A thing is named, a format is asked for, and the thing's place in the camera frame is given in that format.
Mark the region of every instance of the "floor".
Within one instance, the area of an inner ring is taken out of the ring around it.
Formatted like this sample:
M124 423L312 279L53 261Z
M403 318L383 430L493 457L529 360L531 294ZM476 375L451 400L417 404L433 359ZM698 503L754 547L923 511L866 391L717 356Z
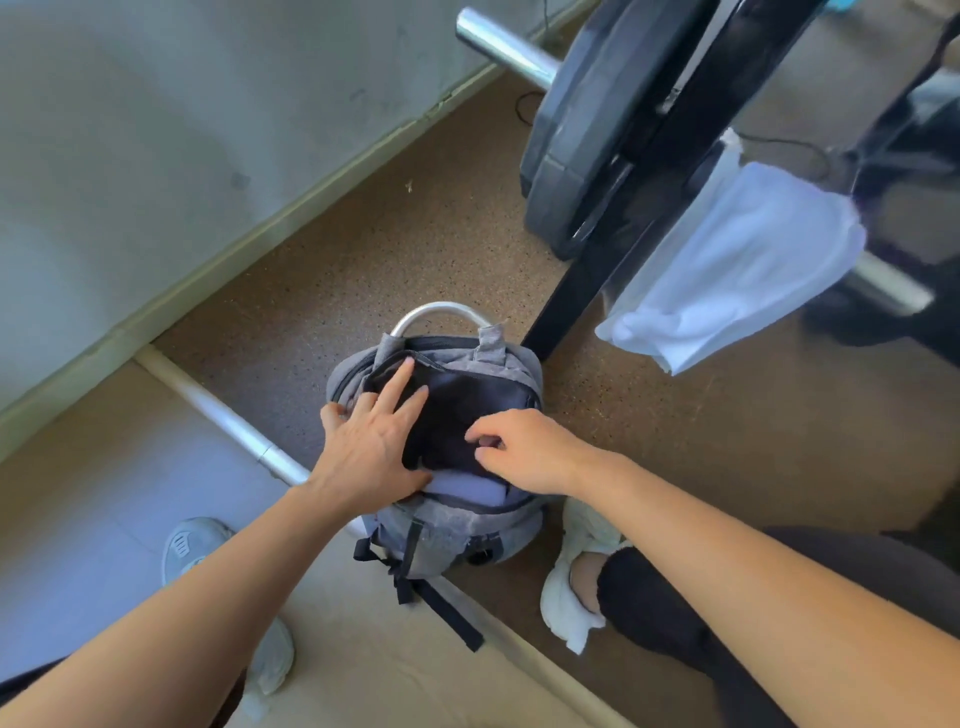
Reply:
M0 681L69 654L151 595L178 521L241 528L286 490L124 366L0 464ZM338 534L283 607L298 650L287 683L230 726L586 728L504 652L470 653L428 609L397 607L378 565L352 561L353 544Z
M900 0L823 17L737 126L849 144L938 33ZM326 377L407 310L474 304L519 340L564 272L522 228L516 170L528 130L514 102L525 89L510 77L489 86L156 344L309 466L323 447ZM749 151L816 174L803 150ZM955 251L951 201L894 198L887 232L926 256ZM600 314L547 362L549 412L749 523L909 526L960 472L960 373L910 342L845 349L789 317L670 378L593 337ZM441 318L425 329L464 330ZM559 539L555 519L510 562L451 580L635 724L718 725L709 684L685 667L609 630L579 658L549 634L539 593Z

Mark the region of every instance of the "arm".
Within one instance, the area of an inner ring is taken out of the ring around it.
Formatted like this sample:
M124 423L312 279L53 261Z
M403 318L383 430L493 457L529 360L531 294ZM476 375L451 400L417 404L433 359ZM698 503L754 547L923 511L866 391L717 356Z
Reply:
M541 413L479 420L468 439L516 486L582 500L670 581L800 726L947 726L960 642Z
M169 587L0 710L0 728L203 728L280 606L333 535L426 485L400 463L425 388L397 411L413 372L362 395L349 421L321 412L326 447L310 478Z

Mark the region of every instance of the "left hand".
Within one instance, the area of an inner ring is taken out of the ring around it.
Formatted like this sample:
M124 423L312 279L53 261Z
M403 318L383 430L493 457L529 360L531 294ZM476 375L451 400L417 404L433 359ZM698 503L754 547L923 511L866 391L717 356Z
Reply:
M396 409L413 371L414 360L408 358L379 395L360 395L348 420L343 419L346 409L336 402L320 411L326 445L307 485L334 495L351 517L411 496L432 478L426 471L408 471L400 461L428 395L421 387Z

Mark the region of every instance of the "forearm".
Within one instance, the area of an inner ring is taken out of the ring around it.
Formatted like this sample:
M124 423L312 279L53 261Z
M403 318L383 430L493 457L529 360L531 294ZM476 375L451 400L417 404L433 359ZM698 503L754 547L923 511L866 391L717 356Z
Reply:
M296 488L0 711L0 728L206 726L350 514Z
M954 638L622 456L590 470L574 495L643 552L798 725L955 722Z

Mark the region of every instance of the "black pants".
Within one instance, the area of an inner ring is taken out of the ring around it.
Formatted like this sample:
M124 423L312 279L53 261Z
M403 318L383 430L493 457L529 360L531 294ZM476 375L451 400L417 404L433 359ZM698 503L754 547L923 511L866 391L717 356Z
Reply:
M821 528L768 528L765 533L960 637L960 576L923 551L887 536ZM631 642L712 678L729 726L794 724L635 548L617 551L604 566L598 598L604 617Z

